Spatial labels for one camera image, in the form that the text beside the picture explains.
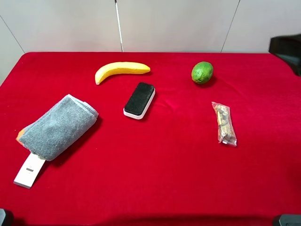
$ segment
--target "folded towel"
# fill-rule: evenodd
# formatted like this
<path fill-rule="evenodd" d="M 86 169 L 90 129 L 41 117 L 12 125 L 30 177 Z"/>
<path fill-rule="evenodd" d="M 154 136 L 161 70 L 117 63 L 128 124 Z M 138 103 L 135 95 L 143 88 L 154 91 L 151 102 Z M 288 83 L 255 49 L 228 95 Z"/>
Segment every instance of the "folded towel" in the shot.
<path fill-rule="evenodd" d="M 55 159 L 80 138 L 95 122 L 98 113 L 70 94 L 18 134 L 17 141 L 31 153 Z"/>

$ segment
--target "lime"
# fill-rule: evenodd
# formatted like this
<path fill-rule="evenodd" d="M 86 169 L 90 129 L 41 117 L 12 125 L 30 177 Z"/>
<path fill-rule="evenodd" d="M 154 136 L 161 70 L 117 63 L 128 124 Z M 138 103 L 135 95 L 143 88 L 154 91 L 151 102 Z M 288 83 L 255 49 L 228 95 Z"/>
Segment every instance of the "lime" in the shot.
<path fill-rule="evenodd" d="M 204 84 L 212 77 L 213 66 L 208 62 L 200 62 L 194 66 L 191 72 L 192 80 L 199 84 Z"/>

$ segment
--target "black device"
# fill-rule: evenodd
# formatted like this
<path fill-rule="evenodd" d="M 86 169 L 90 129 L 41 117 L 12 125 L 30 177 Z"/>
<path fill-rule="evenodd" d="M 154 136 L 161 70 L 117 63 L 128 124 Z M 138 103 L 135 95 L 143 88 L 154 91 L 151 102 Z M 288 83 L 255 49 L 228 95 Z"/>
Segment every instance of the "black device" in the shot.
<path fill-rule="evenodd" d="M 282 59 L 296 75 L 301 76 L 301 34 L 271 38 L 269 52 Z"/>
<path fill-rule="evenodd" d="M 14 216 L 12 212 L 0 209 L 0 226 L 11 226 L 13 220 Z"/>
<path fill-rule="evenodd" d="M 154 95 L 154 86 L 140 82 L 123 109 L 124 115 L 134 119 L 143 118 Z"/>
<path fill-rule="evenodd" d="M 274 219 L 273 226 L 301 226 L 301 215 L 282 214 Z"/>

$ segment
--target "plastic bag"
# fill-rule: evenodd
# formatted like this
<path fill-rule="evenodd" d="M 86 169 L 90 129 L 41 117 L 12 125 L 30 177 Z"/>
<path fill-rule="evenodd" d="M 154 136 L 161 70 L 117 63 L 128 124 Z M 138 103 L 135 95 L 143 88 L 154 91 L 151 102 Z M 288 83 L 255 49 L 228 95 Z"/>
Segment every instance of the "plastic bag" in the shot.
<path fill-rule="evenodd" d="M 230 108 L 225 105 L 211 102 L 215 110 L 218 124 L 218 141 L 227 145 L 236 146 L 237 139 L 232 126 Z"/>

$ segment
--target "banana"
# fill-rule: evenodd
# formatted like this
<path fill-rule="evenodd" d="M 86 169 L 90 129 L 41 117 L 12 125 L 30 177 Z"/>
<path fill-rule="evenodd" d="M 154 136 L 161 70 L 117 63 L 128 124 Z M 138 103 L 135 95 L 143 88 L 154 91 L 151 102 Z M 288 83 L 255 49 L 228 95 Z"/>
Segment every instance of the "banana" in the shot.
<path fill-rule="evenodd" d="M 99 85 L 103 80 L 114 74 L 144 74 L 151 69 L 141 63 L 115 62 L 102 66 L 95 74 L 95 82 Z"/>

